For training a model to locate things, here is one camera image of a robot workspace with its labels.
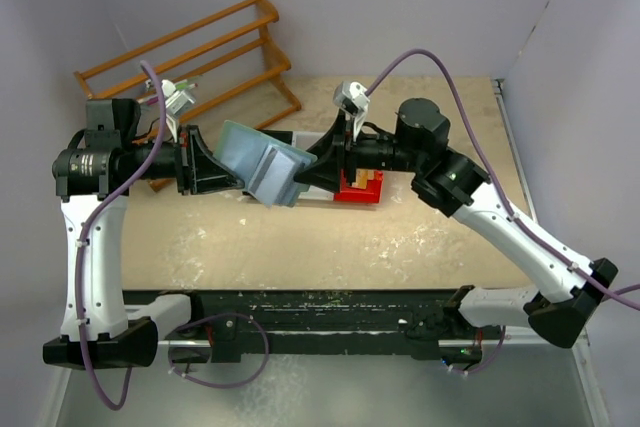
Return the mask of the green card holder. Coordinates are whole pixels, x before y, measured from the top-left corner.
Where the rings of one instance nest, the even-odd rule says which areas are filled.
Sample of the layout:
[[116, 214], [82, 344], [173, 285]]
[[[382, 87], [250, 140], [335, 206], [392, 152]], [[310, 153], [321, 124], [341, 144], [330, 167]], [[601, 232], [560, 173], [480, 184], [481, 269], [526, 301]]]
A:
[[242, 190], [261, 204], [293, 207], [308, 184], [295, 175], [317, 156], [242, 124], [225, 121], [214, 157], [243, 181]]

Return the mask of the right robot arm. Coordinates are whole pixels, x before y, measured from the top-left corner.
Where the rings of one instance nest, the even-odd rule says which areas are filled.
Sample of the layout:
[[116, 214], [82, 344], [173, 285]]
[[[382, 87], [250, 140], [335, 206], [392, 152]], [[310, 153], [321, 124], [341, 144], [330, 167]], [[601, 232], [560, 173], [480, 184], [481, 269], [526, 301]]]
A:
[[359, 169], [410, 172], [418, 198], [478, 233], [518, 267], [531, 285], [512, 289], [460, 288], [449, 314], [466, 324], [529, 327], [548, 343], [570, 348], [603, 300], [594, 287], [611, 285], [618, 269], [563, 245], [510, 201], [468, 156], [449, 147], [450, 121], [424, 98], [404, 101], [392, 133], [356, 133], [347, 108], [310, 149], [317, 159], [295, 179], [336, 192]]

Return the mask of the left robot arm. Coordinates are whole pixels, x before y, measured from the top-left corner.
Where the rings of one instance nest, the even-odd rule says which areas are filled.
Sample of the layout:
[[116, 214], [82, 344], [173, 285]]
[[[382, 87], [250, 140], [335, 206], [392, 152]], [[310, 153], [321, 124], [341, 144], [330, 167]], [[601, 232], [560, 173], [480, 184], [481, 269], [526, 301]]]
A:
[[68, 286], [60, 332], [43, 345], [42, 357], [70, 369], [148, 367], [159, 341], [197, 308], [189, 294], [164, 294], [127, 313], [121, 260], [130, 186], [173, 179], [180, 194], [203, 195], [244, 183], [214, 157], [194, 125], [179, 128], [172, 141], [140, 143], [135, 100], [93, 99], [86, 115], [85, 129], [52, 166], [67, 235]]

